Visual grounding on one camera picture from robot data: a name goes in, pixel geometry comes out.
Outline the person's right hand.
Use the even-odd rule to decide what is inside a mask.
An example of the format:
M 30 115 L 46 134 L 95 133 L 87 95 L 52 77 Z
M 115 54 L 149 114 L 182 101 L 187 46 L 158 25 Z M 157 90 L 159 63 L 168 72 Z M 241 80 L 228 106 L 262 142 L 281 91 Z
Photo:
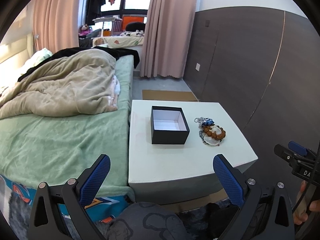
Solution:
M 302 196 L 302 193 L 305 191 L 306 188 L 306 181 L 302 181 L 300 185 L 300 190 L 297 194 L 297 199 L 296 201 L 299 200 L 299 198 Z M 311 212 L 319 212 L 319 200 L 313 201 L 310 206 L 309 210 Z M 308 214 L 306 213 L 307 211 L 307 204 L 305 201 L 305 197 L 303 197 L 302 201 L 300 202 L 299 206 L 293 213 L 293 221 L 296 225 L 300 225 L 303 222 L 306 222 L 308 220 Z

